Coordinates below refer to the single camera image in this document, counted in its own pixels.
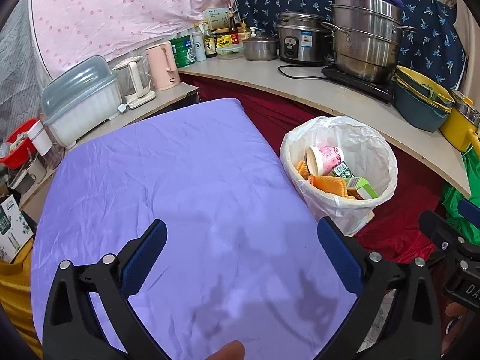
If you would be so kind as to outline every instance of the pink polka dot fabric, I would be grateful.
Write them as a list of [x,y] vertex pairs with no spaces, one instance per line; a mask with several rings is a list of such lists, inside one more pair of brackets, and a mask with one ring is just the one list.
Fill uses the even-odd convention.
[[93,55],[107,61],[201,20],[232,0],[32,0],[37,44],[57,77]]

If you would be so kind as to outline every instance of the red fabric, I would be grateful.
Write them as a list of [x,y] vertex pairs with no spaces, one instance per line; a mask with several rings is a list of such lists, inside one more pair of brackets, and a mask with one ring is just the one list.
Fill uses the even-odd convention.
[[[284,135],[321,111],[281,96],[203,77],[182,74],[184,82],[200,88],[203,101],[234,97],[268,143],[280,153]],[[402,150],[392,147],[398,162],[398,185],[391,200],[374,210],[375,218],[355,236],[362,246],[389,260],[409,263],[427,260],[435,249],[418,229],[424,210],[435,210],[443,180],[434,171]]]

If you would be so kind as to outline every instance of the power cord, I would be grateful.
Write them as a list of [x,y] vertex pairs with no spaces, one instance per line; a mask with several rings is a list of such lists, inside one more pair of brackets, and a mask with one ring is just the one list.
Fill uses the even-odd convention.
[[283,64],[282,66],[279,66],[277,67],[277,70],[280,72],[280,74],[284,75],[285,77],[288,77],[289,79],[295,79],[295,80],[299,80],[299,79],[317,79],[317,80],[328,80],[327,77],[320,77],[320,76],[291,76],[287,73],[285,73],[282,68],[312,68],[313,66],[309,66],[309,65],[304,65],[304,64]]

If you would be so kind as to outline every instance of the yellow cloth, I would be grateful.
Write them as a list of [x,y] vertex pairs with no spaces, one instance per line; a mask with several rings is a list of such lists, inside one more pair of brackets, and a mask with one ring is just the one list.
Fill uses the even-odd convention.
[[30,301],[32,246],[33,239],[30,239],[11,264],[0,260],[0,302],[20,336],[37,356],[43,358],[42,345],[33,326]]

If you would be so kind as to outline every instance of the pink floral paper cup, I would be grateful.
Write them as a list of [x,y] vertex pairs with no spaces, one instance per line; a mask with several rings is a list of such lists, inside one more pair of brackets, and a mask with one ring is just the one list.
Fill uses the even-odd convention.
[[328,175],[344,159],[339,147],[310,146],[307,149],[308,171],[314,176]]

